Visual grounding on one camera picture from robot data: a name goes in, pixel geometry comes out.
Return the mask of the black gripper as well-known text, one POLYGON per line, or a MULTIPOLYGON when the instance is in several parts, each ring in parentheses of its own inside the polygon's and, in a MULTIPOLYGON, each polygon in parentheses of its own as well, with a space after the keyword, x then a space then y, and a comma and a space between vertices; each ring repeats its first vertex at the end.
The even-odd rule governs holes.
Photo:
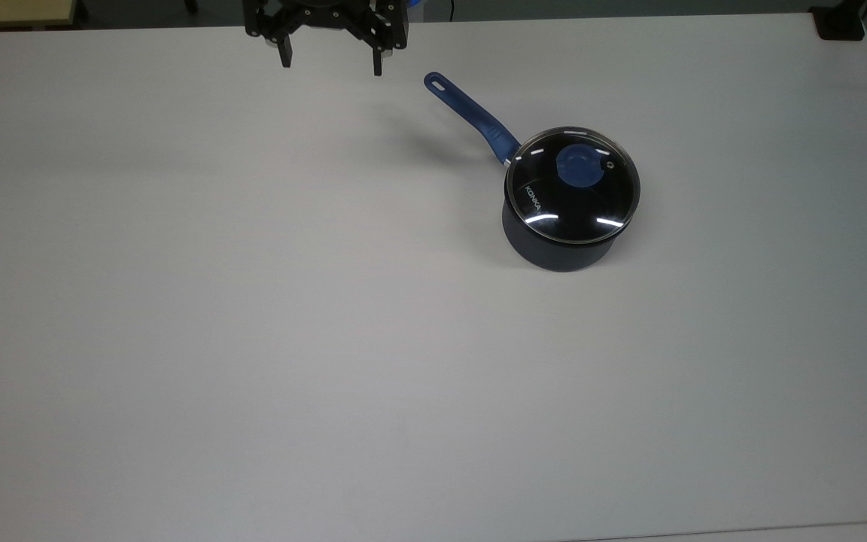
POLYGON ((373 58, 373 75, 382 76, 383 60, 407 46, 407 4, 375 4, 374 1, 278 1, 268 14, 267 4, 245 4, 245 33, 262 37, 278 51, 283 68, 293 59, 291 35, 311 17, 343 15, 348 33, 367 44, 373 58))

